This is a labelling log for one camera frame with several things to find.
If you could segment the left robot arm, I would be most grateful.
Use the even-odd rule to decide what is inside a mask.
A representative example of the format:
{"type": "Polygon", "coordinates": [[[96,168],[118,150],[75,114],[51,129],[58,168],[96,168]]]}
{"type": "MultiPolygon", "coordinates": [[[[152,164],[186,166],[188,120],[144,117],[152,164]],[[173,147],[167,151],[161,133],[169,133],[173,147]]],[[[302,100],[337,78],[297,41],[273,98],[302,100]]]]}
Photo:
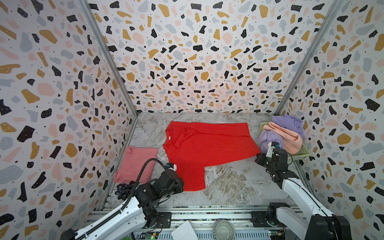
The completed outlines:
{"type": "Polygon", "coordinates": [[[134,187],[129,197],[116,209],[96,222],[79,230],[65,231],[61,240],[120,240],[143,228],[164,227],[163,220],[156,207],[163,198],[184,191],[184,182],[178,174],[168,169],[151,183],[134,187]]]}

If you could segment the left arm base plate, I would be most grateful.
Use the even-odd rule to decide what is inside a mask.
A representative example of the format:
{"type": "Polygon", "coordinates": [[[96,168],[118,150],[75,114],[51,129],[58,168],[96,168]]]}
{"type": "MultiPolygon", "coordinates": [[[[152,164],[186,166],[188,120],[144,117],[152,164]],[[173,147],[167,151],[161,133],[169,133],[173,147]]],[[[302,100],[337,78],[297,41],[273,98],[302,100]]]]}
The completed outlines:
{"type": "Polygon", "coordinates": [[[159,212],[156,213],[148,221],[149,228],[169,229],[171,227],[172,213],[159,212]]]}

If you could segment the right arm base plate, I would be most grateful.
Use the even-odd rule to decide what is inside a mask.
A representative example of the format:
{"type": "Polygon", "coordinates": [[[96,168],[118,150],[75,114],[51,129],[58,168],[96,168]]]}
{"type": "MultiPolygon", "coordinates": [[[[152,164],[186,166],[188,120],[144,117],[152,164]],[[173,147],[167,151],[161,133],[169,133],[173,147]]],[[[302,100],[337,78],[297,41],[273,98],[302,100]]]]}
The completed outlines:
{"type": "Polygon", "coordinates": [[[267,228],[267,227],[278,227],[280,223],[278,221],[268,220],[266,211],[252,211],[251,212],[251,223],[254,228],[267,228]]]}

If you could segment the red t-shirt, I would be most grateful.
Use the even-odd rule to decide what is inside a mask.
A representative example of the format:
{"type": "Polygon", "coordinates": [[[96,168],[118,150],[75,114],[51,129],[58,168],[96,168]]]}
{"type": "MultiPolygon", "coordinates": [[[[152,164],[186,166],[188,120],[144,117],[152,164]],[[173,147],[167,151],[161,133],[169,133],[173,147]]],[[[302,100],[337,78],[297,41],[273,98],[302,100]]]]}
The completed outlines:
{"type": "Polygon", "coordinates": [[[184,191],[205,189],[205,168],[255,157],[261,150],[246,123],[208,124],[172,121],[166,129],[163,148],[184,191]]]}

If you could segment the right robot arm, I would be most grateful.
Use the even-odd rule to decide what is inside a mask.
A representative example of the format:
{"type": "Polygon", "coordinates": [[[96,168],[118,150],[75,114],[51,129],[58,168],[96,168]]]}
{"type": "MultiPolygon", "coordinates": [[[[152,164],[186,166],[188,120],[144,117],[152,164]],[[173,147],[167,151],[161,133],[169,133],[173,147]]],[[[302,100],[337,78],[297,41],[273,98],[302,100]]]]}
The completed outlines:
{"type": "Polygon", "coordinates": [[[286,203],[270,203],[265,214],[267,224],[271,227],[284,225],[297,240],[351,240],[349,221],[328,210],[299,176],[288,169],[290,155],[284,149],[271,146],[266,154],[257,155],[256,163],[265,167],[272,181],[292,198],[304,216],[299,216],[286,203]]]}

